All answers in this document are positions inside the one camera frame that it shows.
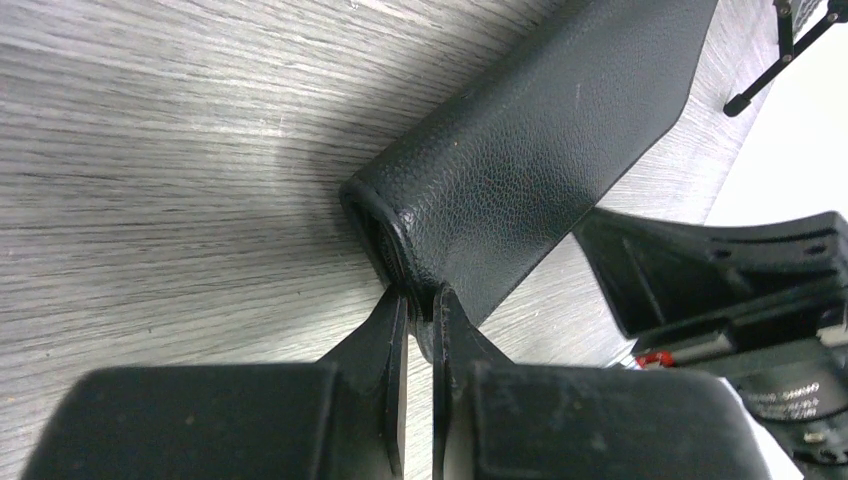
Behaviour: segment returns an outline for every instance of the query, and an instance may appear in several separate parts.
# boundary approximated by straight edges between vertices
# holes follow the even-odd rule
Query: red component
[[[636,363],[642,368],[673,367],[674,359],[671,358],[671,352],[661,351],[639,355],[636,357]]]

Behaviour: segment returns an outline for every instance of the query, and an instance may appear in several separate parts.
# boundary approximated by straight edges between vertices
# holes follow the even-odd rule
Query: black plastic part
[[[575,236],[619,330],[639,338],[638,353],[716,331],[740,351],[749,338],[759,348],[812,337],[816,320],[845,302],[848,225],[833,212],[717,228],[596,209]],[[758,330],[775,318],[789,327]]]
[[[436,480],[768,478],[714,377],[515,365],[449,287],[434,316]]]
[[[471,325],[456,292],[443,286],[433,300],[433,479],[471,479],[474,434],[469,384],[475,365],[512,365]]]
[[[94,372],[64,399],[23,478],[401,478],[407,309],[390,288],[314,364]]]
[[[705,374],[478,365],[472,410],[476,479],[769,478],[743,410]]]
[[[725,377],[807,479],[848,479],[848,226],[745,228],[596,210],[575,230],[643,359]]]

